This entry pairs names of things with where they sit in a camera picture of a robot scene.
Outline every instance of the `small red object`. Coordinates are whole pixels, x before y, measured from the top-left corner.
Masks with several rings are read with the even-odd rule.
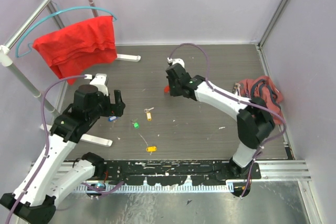
[[[165,93],[169,93],[169,86],[166,86],[166,87],[164,88],[164,92],[165,92]]]
[[[33,47],[59,79],[81,74],[99,63],[117,58],[112,16],[99,16],[46,34]],[[68,80],[73,84],[75,79]]]

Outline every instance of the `white wall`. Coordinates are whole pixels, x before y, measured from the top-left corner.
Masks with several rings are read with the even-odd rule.
[[[280,0],[95,0],[118,17],[118,44],[181,42],[249,43],[259,41]],[[63,8],[87,0],[59,0]],[[75,23],[92,17],[88,10],[70,13]]]
[[[35,10],[40,0],[0,0],[0,41],[4,44],[25,19]],[[53,21],[47,21],[32,32],[27,43],[45,33],[57,29]],[[14,48],[10,53],[14,59]],[[15,59],[18,68],[36,85],[44,90],[56,76],[47,67],[41,56],[32,52],[24,58]],[[29,166],[35,161],[44,145],[44,136],[39,125],[40,103],[31,93],[14,78],[14,75],[0,65],[0,196],[10,193],[22,182],[28,173]],[[56,102],[59,88],[51,90],[49,101]],[[5,222],[8,210],[0,206],[0,223]]]
[[[291,143],[335,223],[336,0],[290,0],[264,47],[283,92]]]

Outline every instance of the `wood-grain surface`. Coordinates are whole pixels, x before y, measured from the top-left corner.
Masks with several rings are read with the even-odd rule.
[[[120,46],[118,53],[140,55],[141,61],[114,61],[91,67],[85,73],[106,73],[108,88],[120,89],[126,104],[124,115],[116,122],[101,118],[89,134],[113,140],[111,147],[80,142],[69,154],[75,159],[93,152],[105,159],[228,159],[239,144],[236,122],[223,112],[183,97],[170,97],[163,92],[167,85],[166,58],[175,46]],[[206,45],[210,61],[209,79],[215,85],[232,90],[236,81],[257,78],[263,74],[253,45]],[[185,61],[191,76],[205,76],[206,61],[196,48],[177,50],[175,58]],[[73,100],[73,92],[84,80],[69,86],[63,102],[65,108]],[[144,109],[152,108],[152,121]],[[131,120],[140,127],[135,129]],[[157,151],[146,152],[147,144]],[[269,143],[262,158],[286,158],[283,139]]]

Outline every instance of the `dark red cloth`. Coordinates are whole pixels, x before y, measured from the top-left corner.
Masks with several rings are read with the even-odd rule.
[[[258,79],[245,79],[239,82],[240,95],[242,97],[261,97],[266,102],[267,108],[283,117],[280,102],[284,99],[280,91],[268,76],[260,76]],[[273,116],[275,124],[282,122]]]
[[[36,39],[33,47],[59,79],[81,74],[94,64],[117,58],[112,19],[100,16],[67,26]]]

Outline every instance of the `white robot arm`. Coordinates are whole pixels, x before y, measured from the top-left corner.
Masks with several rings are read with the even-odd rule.
[[[52,181],[81,136],[88,132],[101,116],[123,115],[125,104],[122,102],[121,92],[114,91],[115,104],[111,104],[106,84],[106,74],[96,74],[90,84],[81,85],[76,90],[73,103],[55,119],[50,129],[48,157],[19,200],[14,214],[32,224],[48,223],[62,200],[78,185],[91,177],[103,176],[106,171],[104,159],[94,153],[87,153],[72,170],[56,182]],[[44,158],[45,148],[18,188],[13,193],[1,197],[1,205],[12,208]]]
[[[232,172],[236,176],[245,174],[260,143],[268,137],[275,124],[272,116],[263,110],[252,108],[236,101],[252,102],[266,106],[261,98],[243,98],[223,90],[204,77],[193,78],[184,69],[182,59],[168,59],[167,70],[170,95],[183,96],[207,103],[237,121],[239,147],[230,160]]]

